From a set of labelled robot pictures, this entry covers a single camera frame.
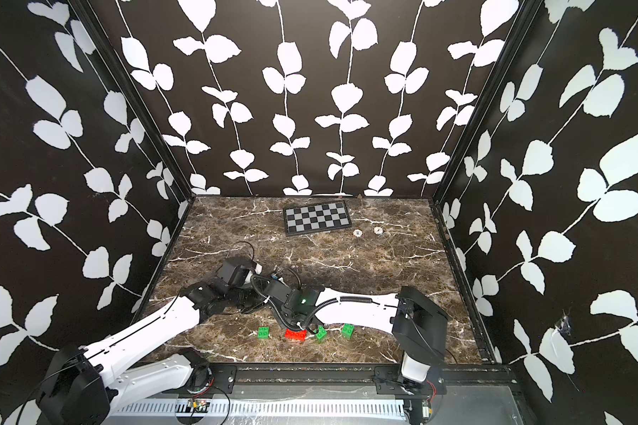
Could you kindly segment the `black front frame rail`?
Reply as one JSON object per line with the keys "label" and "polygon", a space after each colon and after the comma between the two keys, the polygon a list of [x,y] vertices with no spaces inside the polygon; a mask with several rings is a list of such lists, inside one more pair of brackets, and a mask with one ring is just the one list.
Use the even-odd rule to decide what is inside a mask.
{"label": "black front frame rail", "polygon": [[520,393],[511,368],[500,365],[452,364],[431,368],[419,384],[403,378],[395,363],[212,363],[217,387],[233,393],[244,385],[323,384],[329,386],[365,384],[379,395],[426,398],[445,395],[453,387],[502,386]]}

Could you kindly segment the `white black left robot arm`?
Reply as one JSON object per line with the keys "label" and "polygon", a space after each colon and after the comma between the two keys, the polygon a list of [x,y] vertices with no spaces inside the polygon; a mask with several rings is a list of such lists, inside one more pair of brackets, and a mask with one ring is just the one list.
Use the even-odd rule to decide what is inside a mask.
{"label": "white black left robot arm", "polygon": [[35,403],[51,424],[100,424],[122,407],[166,390],[205,394],[214,373],[193,348],[142,367],[136,363],[229,306],[253,305],[251,279],[260,272],[262,266],[249,258],[227,259],[213,276],[182,288],[141,321],[91,345],[61,349],[35,391]]}

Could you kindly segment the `green lego brick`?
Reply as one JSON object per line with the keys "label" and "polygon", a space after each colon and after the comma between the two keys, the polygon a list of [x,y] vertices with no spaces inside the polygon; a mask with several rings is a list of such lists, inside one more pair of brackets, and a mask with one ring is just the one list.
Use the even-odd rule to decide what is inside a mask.
{"label": "green lego brick", "polygon": [[257,338],[269,339],[269,327],[258,327]]}
{"label": "green lego brick", "polygon": [[324,338],[326,338],[326,337],[327,337],[326,329],[324,327],[322,327],[322,326],[319,326],[317,328],[317,332],[315,333],[315,339],[317,341],[323,341]]}
{"label": "green lego brick", "polygon": [[350,340],[353,334],[354,334],[354,325],[345,323],[341,327],[341,336],[343,336],[343,338]]}

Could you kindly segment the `black grey checkerboard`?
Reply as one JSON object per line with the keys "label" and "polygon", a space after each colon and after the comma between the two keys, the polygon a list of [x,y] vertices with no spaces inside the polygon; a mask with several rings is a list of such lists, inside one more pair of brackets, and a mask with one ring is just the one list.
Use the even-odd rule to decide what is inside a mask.
{"label": "black grey checkerboard", "polygon": [[288,207],[283,210],[283,216],[287,237],[352,227],[349,210],[344,200]]}

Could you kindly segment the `red lego brick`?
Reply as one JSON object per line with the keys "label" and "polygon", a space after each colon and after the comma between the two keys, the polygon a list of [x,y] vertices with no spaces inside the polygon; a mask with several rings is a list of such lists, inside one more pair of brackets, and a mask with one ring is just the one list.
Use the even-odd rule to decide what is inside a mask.
{"label": "red lego brick", "polygon": [[307,331],[293,331],[290,329],[285,330],[285,338],[292,341],[305,341],[307,339]]}

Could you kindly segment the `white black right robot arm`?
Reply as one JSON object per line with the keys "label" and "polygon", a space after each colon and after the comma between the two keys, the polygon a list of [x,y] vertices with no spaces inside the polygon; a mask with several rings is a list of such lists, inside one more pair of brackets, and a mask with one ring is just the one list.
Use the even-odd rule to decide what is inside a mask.
{"label": "white black right robot arm", "polygon": [[423,383],[445,363],[449,315],[412,286],[397,293],[365,295],[324,287],[293,289],[263,276],[254,276],[252,285],[290,331],[318,336],[329,325],[351,325],[394,336],[403,350],[405,380]]}

